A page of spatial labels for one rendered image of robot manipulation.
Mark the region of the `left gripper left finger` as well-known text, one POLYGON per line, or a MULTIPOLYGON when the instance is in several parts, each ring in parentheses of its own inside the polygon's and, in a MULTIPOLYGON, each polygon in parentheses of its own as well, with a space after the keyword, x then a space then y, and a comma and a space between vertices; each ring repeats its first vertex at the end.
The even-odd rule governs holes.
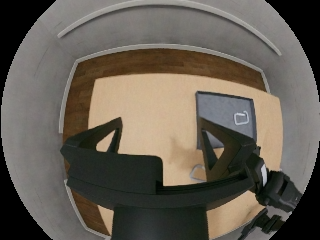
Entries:
POLYGON ((117 117, 104 124, 68 137, 64 144, 74 145, 84 149, 97 150, 97 144, 113 131, 114 134, 107 152, 118 153, 123 131, 121 117, 117 117))

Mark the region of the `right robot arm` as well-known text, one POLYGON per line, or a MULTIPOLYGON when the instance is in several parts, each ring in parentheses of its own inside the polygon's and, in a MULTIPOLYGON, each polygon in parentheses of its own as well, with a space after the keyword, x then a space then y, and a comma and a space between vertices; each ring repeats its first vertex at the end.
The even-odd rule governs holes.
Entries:
MULTIPOLYGON (((292 182, 290 177, 285 173, 269 170, 265 165, 264 159, 260 157, 260 151, 261 146, 256 146, 253 153, 245 162, 255 184, 248 191, 255 194, 256 201, 258 201, 260 205, 264 207, 267 205, 273 206, 291 215, 303 194, 296 188, 294 182, 292 182), (279 192, 280 189, 281 191, 279 192), (277 194, 279 196, 277 196, 277 194)), ((282 221, 282 216, 273 215, 270 219, 268 215, 265 216, 265 213, 267 215, 268 211, 266 210, 255 220, 255 222, 257 222, 256 224, 254 222, 251 229, 257 226, 262 228, 261 231, 263 233, 271 234, 272 231, 278 231, 286 222, 282 221)))

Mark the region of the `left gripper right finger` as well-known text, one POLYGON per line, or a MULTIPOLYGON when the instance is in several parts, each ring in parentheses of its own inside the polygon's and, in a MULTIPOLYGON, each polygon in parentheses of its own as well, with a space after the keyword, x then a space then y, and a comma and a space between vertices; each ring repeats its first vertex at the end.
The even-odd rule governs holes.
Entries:
POLYGON ((198 132, 207 182, 217 180, 228 167, 245 162, 257 146, 252 137, 216 124, 203 117, 199 117, 198 132), (224 151, 219 159, 211 146, 207 132, 224 145, 224 151))

